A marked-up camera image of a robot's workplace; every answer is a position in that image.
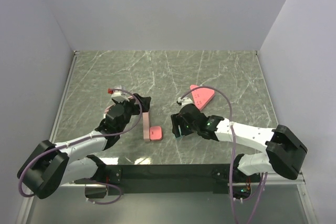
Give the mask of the teal cube block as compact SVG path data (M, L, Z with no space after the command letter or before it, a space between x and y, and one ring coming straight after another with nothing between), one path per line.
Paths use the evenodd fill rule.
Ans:
M176 130L176 135L175 135L175 138L180 138L182 137L182 132L181 132L181 127L178 125L177 126L177 130Z

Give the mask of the pink long power strip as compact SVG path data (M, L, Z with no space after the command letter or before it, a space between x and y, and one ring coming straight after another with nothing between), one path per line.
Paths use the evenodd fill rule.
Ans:
M145 142L150 142L150 114L149 112L144 112L142 114L143 119L143 139Z

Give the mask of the pink triangular plug adapter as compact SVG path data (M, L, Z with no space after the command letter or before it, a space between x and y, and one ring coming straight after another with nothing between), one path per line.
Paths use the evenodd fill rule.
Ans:
M150 127L150 141L160 141L163 138L163 131L160 126Z

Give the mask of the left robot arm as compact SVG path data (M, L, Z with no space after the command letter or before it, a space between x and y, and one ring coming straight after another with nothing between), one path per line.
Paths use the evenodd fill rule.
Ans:
M114 90L111 98L114 104L89 134L56 144L45 140L37 145L17 173L18 189L23 197L29 196L23 186L31 190L31 196L45 199L69 182L87 179L100 184L107 181L107 165L95 153L113 147L122 134L129 132L127 125L132 116L140 119L149 111L152 100L137 93L123 95L122 90Z

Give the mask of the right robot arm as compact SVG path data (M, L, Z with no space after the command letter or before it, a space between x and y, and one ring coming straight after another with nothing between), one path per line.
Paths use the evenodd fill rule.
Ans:
M222 116L206 116L194 104L187 104L179 113L172 114L171 121L175 137L196 133L206 140L231 142L257 150L256 154L235 157L230 175L238 182L247 176L267 172L296 180L308 152L284 125L272 129L230 122Z

